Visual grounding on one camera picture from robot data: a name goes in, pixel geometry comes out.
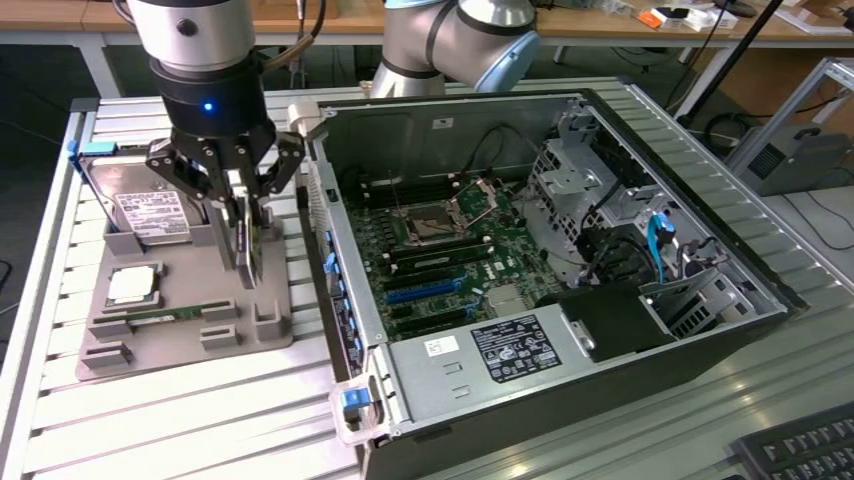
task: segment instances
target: slotted aluminum surface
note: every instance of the slotted aluminum surface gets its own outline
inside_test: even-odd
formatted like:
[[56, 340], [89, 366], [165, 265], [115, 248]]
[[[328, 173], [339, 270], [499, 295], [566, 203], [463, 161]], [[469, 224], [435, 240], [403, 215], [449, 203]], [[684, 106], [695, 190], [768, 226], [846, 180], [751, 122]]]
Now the slotted aluminum surface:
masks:
[[[518, 89], [582, 87], [595, 89], [628, 120], [812, 308], [694, 382], [431, 475], [431, 480], [722, 479], [740, 471], [728, 448], [736, 437], [854, 397], [854, 298], [846, 286], [635, 87], [596, 78], [531, 81]], [[271, 117], [284, 128], [293, 101], [360, 95], [355, 88], [271, 93]], [[83, 135], [88, 138], [91, 132], [93, 141], [139, 143], [165, 136], [167, 129], [157, 99], [124, 99], [101, 103]], [[293, 346], [79, 384], [75, 355], [104, 219], [76, 176], [69, 188], [75, 203], [53, 245], [52, 262], [60, 268], [42, 280], [56, 286], [44, 293], [42, 313], [56, 311], [50, 318], [41, 315], [46, 341], [32, 345], [29, 371], [37, 382], [4, 371], [4, 386], [25, 385], [17, 415], [6, 419], [2, 478], [355, 480], [356, 456], [333, 437], [325, 403], [332, 373], [295, 217], [285, 224], [291, 294], [300, 310]], [[277, 208], [295, 214], [292, 190]]]

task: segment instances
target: orange object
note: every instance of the orange object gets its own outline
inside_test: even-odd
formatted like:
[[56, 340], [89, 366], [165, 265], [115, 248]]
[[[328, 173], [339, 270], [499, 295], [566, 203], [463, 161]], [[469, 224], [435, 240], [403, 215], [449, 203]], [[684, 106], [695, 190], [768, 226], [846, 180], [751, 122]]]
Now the orange object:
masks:
[[662, 26], [662, 20], [655, 15], [652, 15], [651, 10], [646, 10], [638, 15], [638, 20], [640, 20], [648, 27], [658, 28]]

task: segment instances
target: barcode sticker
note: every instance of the barcode sticker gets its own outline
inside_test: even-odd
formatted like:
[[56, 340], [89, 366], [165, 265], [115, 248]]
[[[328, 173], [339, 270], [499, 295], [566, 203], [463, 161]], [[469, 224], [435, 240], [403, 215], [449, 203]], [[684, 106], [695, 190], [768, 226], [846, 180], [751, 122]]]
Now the barcode sticker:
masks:
[[116, 195], [116, 202], [139, 238], [189, 233], [177, 192], [121, 193]]
[[456, 337], [441, 337], [435, 340], [427, 340], [424, 342], [424, 348], [427, 348], [427, 356], [435, 357], [444, 353], [451, 353], [459, 350], [459, 344], [456, 343]]

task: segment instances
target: keyboard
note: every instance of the keyboard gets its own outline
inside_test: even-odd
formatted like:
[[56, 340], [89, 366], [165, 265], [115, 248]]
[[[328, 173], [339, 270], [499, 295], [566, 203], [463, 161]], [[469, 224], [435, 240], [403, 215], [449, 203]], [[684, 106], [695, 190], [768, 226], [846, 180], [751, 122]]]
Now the keyboard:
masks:
[[743, 436], [755, 480], [854, 480], [854, 402]]

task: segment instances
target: wooden table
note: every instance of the wooden table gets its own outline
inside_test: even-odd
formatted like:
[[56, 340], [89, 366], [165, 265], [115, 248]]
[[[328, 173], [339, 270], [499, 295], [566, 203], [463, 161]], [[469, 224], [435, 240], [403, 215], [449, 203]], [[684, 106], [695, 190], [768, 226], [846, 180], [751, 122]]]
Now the wooden table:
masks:
[[[380, 45], [383, 5], [380, 0], [337, 0], [339, 18], [324, 23], [320, 45]], [[660, 4], [635, 0], [639, 8]], [[734, 30], [715, 33], [708, 47], [715, 54], [680, 112], [692, 105], [714, 74], [719, 71], [752, 20], [742, 19]], [[295, 20], [256, 19], [259, 45], [289, 45], [296, 38]], [[655, 31], [638, 20], [606, 15], [598, 10], [551, 11], [540, 9], [538, 31], [542, 44], [556, 46], [555, 61], [566, 47], [647, 46], [691, 48], [702, 45], [706, 32], [687, 27]], [[139, 36], [116, 15], [109, 3], [87, 0], [0, 0], [0, 43], [61, 44], [80, 48], [95, 84], [103, 97], [121, 96], [103, 48], [139, 45]], [[772, 18], [752, 43], [755, 48], [854, 48], [854, 36], [812, 36], [779, 18]]]

